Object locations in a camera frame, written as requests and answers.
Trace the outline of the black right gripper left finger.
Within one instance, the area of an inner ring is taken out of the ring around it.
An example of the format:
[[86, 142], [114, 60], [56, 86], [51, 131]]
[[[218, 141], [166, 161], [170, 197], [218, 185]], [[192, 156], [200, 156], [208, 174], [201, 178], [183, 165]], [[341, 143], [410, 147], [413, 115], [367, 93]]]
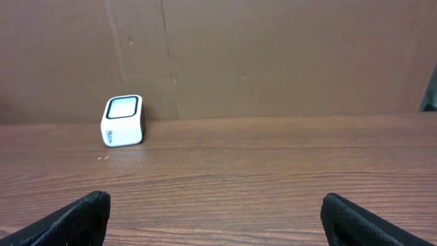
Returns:
[[111, 197], [93, 191], [1, 239], [1, 246], [102, 246]]

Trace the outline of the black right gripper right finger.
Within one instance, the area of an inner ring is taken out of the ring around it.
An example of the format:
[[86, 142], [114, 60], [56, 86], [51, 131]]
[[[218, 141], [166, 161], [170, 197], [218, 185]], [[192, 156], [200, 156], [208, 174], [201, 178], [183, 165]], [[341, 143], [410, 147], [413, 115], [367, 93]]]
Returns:
[[320, 219], [330, 246], [433, 246], [336, 193], [324, 197]]

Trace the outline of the white barcode scanner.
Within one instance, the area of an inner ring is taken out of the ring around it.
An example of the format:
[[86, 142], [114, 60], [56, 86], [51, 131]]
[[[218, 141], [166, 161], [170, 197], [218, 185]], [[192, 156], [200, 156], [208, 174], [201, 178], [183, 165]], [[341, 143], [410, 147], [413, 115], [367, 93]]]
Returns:
[[145, 113], [140, 95], [112, 97], [100, 123], [102, 140], [110, 148], [131, 146], [143, 141]]

